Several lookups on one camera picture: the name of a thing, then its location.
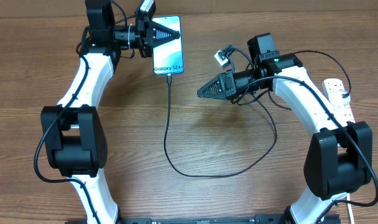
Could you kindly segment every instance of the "small white connector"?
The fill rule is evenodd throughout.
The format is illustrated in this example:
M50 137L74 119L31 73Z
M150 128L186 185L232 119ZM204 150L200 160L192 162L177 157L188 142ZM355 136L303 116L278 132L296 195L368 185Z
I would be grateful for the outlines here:
M223 68L226 68L229 65L229 60L225 56L221 57L219 54L221 52L222 50L218 50L216 54L214 55L214 58L216 59L216 61L219 63L220 66L222 66Z

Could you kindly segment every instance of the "black bracket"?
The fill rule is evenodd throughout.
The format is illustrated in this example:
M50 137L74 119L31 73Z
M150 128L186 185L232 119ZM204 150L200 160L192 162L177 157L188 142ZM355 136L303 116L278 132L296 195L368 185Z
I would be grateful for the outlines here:
M256 215L255 224L295 224L295 222L285 219L284 215ZM326 215L321 224L341 224L339 215Z
M139 47L139 53L141 54L141 57L151 57L153 48L172 40L179 39L180 36L181 33L179 31L169 29L168 27L160 25L154 21L150 21L146 37L140 41L141 47Z
M57 118L61 106L46 106L41 112L43 133ZM79 136L64 136L72 124L78 124ZM62 176L75 174L96 177L99 168L106 164L108 145L98 112L94 106L68 108L58 123L51 128L45 140L48 163L59 169Z
M114 15L110 0L85 0L90 35L93 42L113 42Z
M220 73L197 91L201 98L227 100L236 94L232 70Z
M302 67L300 59L294 54L280 55L276 50L274 40L270 33L257 35L247 41L250 51L251 60L256 66L255 79L272 77L276 73L282 72L282 69L292 66ZM260 88L269 88L272 90L272 80L266 80L259 83Z
M346 129L371 165L371 128L362 121L348 123ZM338 154L338 144L347 148L345 153ZM353 193L371 181L366 164L339 129L322 129L312 136L303 172L309 189L322 200Z

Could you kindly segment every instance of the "white arm link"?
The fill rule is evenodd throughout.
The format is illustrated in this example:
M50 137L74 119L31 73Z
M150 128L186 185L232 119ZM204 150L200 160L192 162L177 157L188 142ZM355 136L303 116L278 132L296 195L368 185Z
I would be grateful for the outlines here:
M319 215L324 212L332 201L345 198L347 195L349 194L344 192L333 195L330 199L323 201L307 187L300 199L290 207L295 224L314 224Z
M85 183L100 222L102 224L115 224L118 217L118 206L113 201L110 194L108 183L106 183L106 178L104 176L104 170L99 169L96 177L90 177L89 175L73 175L72 178ZM87 213L87 224L97 224L84 190L81 189L80 185L76 182L71 182L71 184L76 188L81 202L83 203L85 212Z
M334 114L338 122L344 127L347 126L346 122L349 120L343 116L344 114L341 110L334 108L319 89L317 89L315 84L309 79L305 68L297 66L286 68L283 69L282 72L275 74L275 76L291 77L304 81L318 94L329 111ZM304 125L310 138L314 133L320 132L322 128L330 130L338 128L332 120L329 119L328 115L311 92L299 83L276 78L274 79L273 90L277 96L281 97L289 105L302 125Z
M84 55L84 57L87 59L90 69L88 70L88 76L77 96L77 99L70 107L79 108L82 105L88 105L95 106L98 109L103 90L107 82L113 76L113 64L110 56L105 56L103 54L89 53ZM76 92L78 85L84 77L84 73L85 63L81 58L80 67L78 68L73 83L71 84L66 95L57 103L57 105L65 106L71 100L71 96L74 94L74 92Z

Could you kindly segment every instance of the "black cable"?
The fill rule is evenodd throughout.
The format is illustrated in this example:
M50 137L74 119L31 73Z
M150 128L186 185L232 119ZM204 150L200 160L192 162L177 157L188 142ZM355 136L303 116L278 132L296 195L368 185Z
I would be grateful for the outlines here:
M134 49L131 49L132 50L132 53L131 53L131 56L130 57L125 57L125 56L120 56L121 58L126 58L126 59L132 59L134 58L135 56L135 50Z
M117 2L110 1L110 3L114 4L115 6L117 6L120 9L122 15L124 16L124 22L125 22L124 27L127 29L127 20L128 20L128 18L127 18L126 12L124 12L124 10L122 9L122 7Z
M239 105L239 106L244 106L244 105L249 105L249 104L251 104L251 103L255 103L255 102L257 102L262 96L264 96L268 91L269 91L269 90L265 90L265 91L263 91L263 92L260 93L260 95L258 95L257 97L255 97L254 94L251 93L251 96L254 98L253 100L248 101L248 102L246 102L246 103L237 103L237 105Z
M343 67L343 65L341 65L341 63L339 63L335 58L333 58L332 56L324 53L324 52L320 52L320 51L317 51L317 50L301 50L301 51L298 51L298 52L294 52L293 54L299 54L299 53L316 53L316 54L322 54L324 56L327 56L329 58L331 58L333 61L335 61L337 63L337 65L339 65L339 67L341 68L341 70L344 72L345 76L346 76L346 79L348 80L348 85L349 85L349 91L343 95L343 98L347 98L350 94L351 94L351 91L352 91L352 85L351 85L351 80L349 79L349 76L348 76L348 73L346 73L345 71L345 68Z
M135 15L129 16L129 17L127 17L127 19L126 18L120 19L117 22L115 22L114 25L117 25L117 24L119 24L121 22L127 21L127 20L132 19L132 18L135 18Z
M285 110L291 110L291 108L288 108L288 107L285 107L285 106L282 106L282 105L276 103L276 101L274 101L274 99L273 99L272 96L270 95L270 90L268 90L268 95L269 95L269 99L270 99L270 100L271 100L276 106L278 106L278 107L280 107L280 108L283 108L283 109L285 109Z
M237 49L237 48L235 48L235 47L232 47L232 48L230 48L230 51L237 51L237 52L239 52L239 53L241 53L241 54L243 54L243 56L245 56L246 58L247 58L247 60L249 61L249 63L251 64L251 67L252 67L252 75L251 75L251 81L253 81L253 79L254 79L254 70L255 70L255 68L254 68L254 64L251 62L251 58L244 52L244 51L242 51L241 49ZM244 91L244 93L237 99L237 100L235 100L235 99L232 99L231 100L231 103L232 104L236 104L236 103L239 103L243 98L244 98L244 96L249 92L249 89L250 89L250 86L248 86L247 88L246 88L246 90Z
M326 208L326 210L318 217L318 219L316 220L316 223L319 223L319 221L328 213L328 211L334 206L336 205L337 203L349 203L351 205L355 205L355 206L360 206L360 207L371 207L373 205L375 205L377 202L378 202L378 180L377 180L377 176L376 176L376 173L373 171L372 167L370 166L369 162L367 161L367 159L364 157L364 154L362 153L362 151L360 150L359 146L356 144L355 140L349 135L349 133L345 130L345 128L337 121L337 119L334 117L334 115L332 113L330 113L330 111L328 110L328 108L326 107L326 105L323 103L323 101L321 100L321 98L317 95L317 93L309 86L307 85L305 82L302 82L300 80L297 80L296 78L291 78L291 77L281 77L281 76L273 76L273 77L265 77L265 78L260 78L258 80L255 80L253 82L250 82L248 83L247 85L250 86L250 85L253 85L257 82L261 82L261 81L265 81L265 80L272 80L272 79L276 79L276 78L279 78L279 79L284 79L284 80L289 80L289 81L293 81L293 82L297 82L299 83L300 85L304 86L306 89L308 89L312 95L316 98L316 100L319 102L320 106L324 109L324 111L326 112L326 114L329 116L329 118L334 122L335 125L337 125L337 127L344 133L345 137L349 140L349 142L351 143L351 145L355 148L357 154L362 158L362 160L364 161L364 163L366 164L367 166L367 169L369 170L370 174L371 174L371 177L373 179L373 182L374 182L374 187L376 188L376 196L374 198L374 200L372 202L369 202L369 203L359 203L359 202L353 202L353 201L349 201L349 200L334 200L332 201L332 203L329 205L328 208Z
M248 64L247 67L246 67L246 70L249 69L250 65L251 65L251 63L249 62L249 64Z
M236 73L236 68L234 67L233 60L231 59L231 57L229 55L226 55L225 57L229 61L229 63L231 64L232 72L235 74Z
M249 167L245 168L244 170L240 171L240 172L236 172L236 173L233 173L233 174L226 174L226 175L188 175L188 174L184 174L183 172L180 172L171 162L169 156L168 156L168 153L167 153L167 148L165 146L165 143L166 143L166 140L167 140L167 133L168 133L168 126L170 124L170 111L171 111L171 83L172 83L172 77L169 75L167 76L167 84L168 84L168 114L167 114L167 125L166 125L166 128L165 128L165 134L164 134L164 153L165 153L165 157L167 158L168 162L170 163L171 167L179 174L185 176L185 177L210 177L210 178L225 178L225 177L233 177L235 175L239 175L239 174L242 174L244 173L245 171L251 169L253 166L255 166L259 161L261 161L266 155L268 155L268 153L274 148L276 142L277 142L277 129L276 129L276 125L275 125L275 121L273 120L272 118L272 115L270 115L269 111L266 109L266 107L260 102L258 101L258 103L261 105L261 107L263 107L263 109L266 111L266 113L268 114L271 122L272 122L272 125L274 127L274 130L275 130L275 139L274 139L274 143L272 144L272 146L268 149L268 151L263 155L261 156L258 160L256 160L253 164L251 164Z
M65 105L65 107L59 112L58 116L55 118L55 120L51 123L51 125L48 127L48 129L46 130L46 132L44 132L43 136L41 137L41 140L39 142L39 145L37 146L37 150L35 151L35 154L34 154L34 172L35 174L39 177L39 179L41 179L42 181L44 182L47 182L47 183L65 183L65 182L75 182L77 184L80 185L80 188L82 188L84 190L84 193L86 195L86 198L88 200L88 205L90 206L90 209L91 209L91 212L93 214L93 217L95 218L96 222L98 224L101 224L100 220L99 220L99 217L98 215L96 214L96 211L94 209L94 206L91 202L91 198L90 198L90 194L88 193L88 190L87 188L85 187L85 184L80 181L80 180L77 180L77 179L58 179L58 180L51 180L51 179L48 179L46 177L44 177L40 171L39 171L39 155L40 155L40 150L41 150L41 147L42 145L44 144L45 142L45 139L47 138L50 130L58 123L59 119L63 116L64 112L66 112L66 110L71 106L71 104L76 100L81 88L83 87L84 83L85 83L85 80L88 76L88 71L90 70L90 67L88 65L88 61L87 59L85 59L85 57L80 53L80 51L78 50L80 48L80 46L84 46L85 44L85 40L86 40L86 34L88 32L88 27L86 27L84 29L84 33L83 33L83 38L81 39L81 42L77 45L76 47L76 52L78 52L78 55L80 58L83 59L84 63L85 63L85 73L84 73L84 76L83 76L83 79L81 80L80 84L78 85L77 89L76 89L76 92L74 94L72 94L71 96L71 100Z

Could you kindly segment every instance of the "white power strip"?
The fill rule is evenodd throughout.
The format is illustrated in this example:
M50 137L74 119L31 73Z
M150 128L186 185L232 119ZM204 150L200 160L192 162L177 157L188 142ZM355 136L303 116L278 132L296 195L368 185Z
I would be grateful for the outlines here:
M336 110L342 110L342 113L345 115L345 117L347 117L348 121L355 123L355 118L353 116L351 106L349 105L349 102L351 101L351 96L348 96L347 98L342 97L343 94L347 93L347 91L345 91L343 81L337 78L329 78L321 84L321 87L323 89L325 97L336 108ZM352 206L351 204L347 205L351 224L355 224Z

